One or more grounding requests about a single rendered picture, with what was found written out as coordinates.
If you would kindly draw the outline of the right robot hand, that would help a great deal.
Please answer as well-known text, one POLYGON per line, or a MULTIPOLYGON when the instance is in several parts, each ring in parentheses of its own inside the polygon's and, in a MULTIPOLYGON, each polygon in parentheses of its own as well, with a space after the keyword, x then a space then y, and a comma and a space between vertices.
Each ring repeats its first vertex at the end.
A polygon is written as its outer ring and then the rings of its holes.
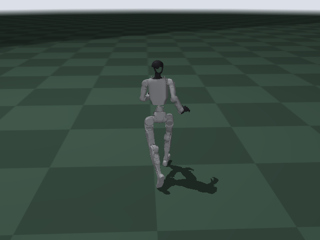
POLYGON ((187 111, 190 112, 190 109, 188 107, 186 107, 186 105, 185 106, 182 105, 182 107, 183 107, 184 111, 181 114, 183 114, 184 112, 187 112, 187 111))

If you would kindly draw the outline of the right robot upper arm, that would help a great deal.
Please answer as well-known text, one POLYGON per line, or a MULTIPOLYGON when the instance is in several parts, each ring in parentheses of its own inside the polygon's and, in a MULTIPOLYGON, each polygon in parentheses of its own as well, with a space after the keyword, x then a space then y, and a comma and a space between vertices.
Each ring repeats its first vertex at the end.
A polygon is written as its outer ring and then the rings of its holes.
POLYGON ((169 86, 169 92, 170 92, 170 95, 171 95, 170 101, 172 103, 177 102, 177 100, 176 100, 175 82, 170 78, 166 78, 166 84, 169 86))

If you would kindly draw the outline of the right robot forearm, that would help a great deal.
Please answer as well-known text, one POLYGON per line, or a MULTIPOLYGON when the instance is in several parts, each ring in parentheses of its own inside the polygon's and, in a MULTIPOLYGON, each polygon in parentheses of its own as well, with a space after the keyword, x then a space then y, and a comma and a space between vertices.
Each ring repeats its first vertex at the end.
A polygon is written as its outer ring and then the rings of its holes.
POLYGON ((182 107, 181 102, 180 102, 180 100, 179 100, 177 95, 175 96, 175 98, 176 98, 177 102, 175 102, 174 105, 176 106, 176 108, 178 110, 177 112, 181 115, 181 113, 184 111, 184 108, 182 107))

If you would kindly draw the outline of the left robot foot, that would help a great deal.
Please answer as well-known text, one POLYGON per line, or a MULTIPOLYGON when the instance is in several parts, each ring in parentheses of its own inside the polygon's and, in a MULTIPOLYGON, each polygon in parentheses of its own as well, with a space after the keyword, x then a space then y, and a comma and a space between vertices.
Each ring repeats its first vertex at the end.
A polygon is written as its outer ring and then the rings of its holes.
POLYGON ((163 184, 164 184, 164 179, 165 179, 165 176, 164 176, 162 173, 159 174, 158 179, 157 179, 156 188, 160 188, 160 187, 163 186, 163 184))

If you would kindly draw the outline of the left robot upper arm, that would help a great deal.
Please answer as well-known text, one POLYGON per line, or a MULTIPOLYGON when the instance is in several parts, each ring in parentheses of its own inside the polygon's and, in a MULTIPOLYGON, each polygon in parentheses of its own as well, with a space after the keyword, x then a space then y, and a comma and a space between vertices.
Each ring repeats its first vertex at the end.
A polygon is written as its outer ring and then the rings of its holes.
POLYGON ((148 80, 149 79, 145 79, 142 83, 141 83, 141 91, 140 91, 140 101, 142 102, 146 102, 147 97, 146 97, 146 93, 147 93, 147 89, 148 89, 148 80))

